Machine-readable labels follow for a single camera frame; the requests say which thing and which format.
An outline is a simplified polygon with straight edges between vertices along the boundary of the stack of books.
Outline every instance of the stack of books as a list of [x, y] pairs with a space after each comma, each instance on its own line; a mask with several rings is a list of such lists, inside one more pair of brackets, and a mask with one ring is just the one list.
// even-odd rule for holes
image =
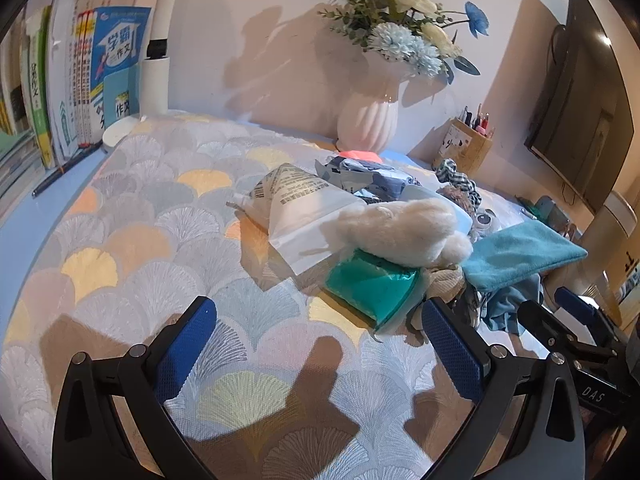
[[0, 203], [31, 184], [33, 155], [54, 170], [139, 111], [150, 9], [135, 2], [29, 0], [15, 20], [0, 43]]

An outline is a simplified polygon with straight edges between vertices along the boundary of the scrunchie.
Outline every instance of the scrunchie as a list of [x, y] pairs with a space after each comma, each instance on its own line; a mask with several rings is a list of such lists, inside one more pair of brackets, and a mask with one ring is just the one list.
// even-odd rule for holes
[[482, 202], [482, 197], [476, 191], [476, 183], [469, 179], [465, 173], [459, 173], [456, 171], [457, 166], [452, 158], [446, 158], [443, 160], [438, 169], [436, 170], [436, 177], [438, 182], [444, 184], [449, 182], [453, 187], [458, 188], [469, 195], [471, 205], [475, 211], [478, 211]]

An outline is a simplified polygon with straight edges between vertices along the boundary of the flower vase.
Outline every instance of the flower vase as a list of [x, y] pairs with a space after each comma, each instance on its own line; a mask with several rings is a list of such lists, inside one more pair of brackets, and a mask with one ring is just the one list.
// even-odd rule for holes
[[367, 76], [349, 97], [338, 117], [337, 147], [342, 152], [382, 152], [398, 127], [400, 83], [412, 74], [402, 61], [387, 61], [381, 54], [368, 51]]

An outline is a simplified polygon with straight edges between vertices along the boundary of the flower arrangement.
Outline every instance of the flower arrangement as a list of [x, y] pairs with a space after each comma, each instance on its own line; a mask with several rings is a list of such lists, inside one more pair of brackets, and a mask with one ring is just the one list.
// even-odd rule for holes
[[450, 38], [445, 29], [468, 23], [474, 37], [488, 36], [487, 16], [471, 2], [465, 4], [464, 12], [443, 9], [442, 4], [431, 0], [346, 0], [346, 5], [322, 10], [320, 15], [341, 22], [332, 30], [364, 51], [377, 51], [388, 61], [408, 63], [417, 74], [435, 77], [445, 73], [451, 84], [453, 63], [463, 72], [480, 75], [456, 45], [458, 32]]

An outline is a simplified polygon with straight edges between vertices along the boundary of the screen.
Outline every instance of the screen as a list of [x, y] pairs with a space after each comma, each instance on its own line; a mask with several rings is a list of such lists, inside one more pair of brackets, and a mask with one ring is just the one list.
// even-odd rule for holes
[[631, 144], [631, 110], [611, 42], [588, 0], [569, 1], [559, 36], [527, 145], [596, 212]]

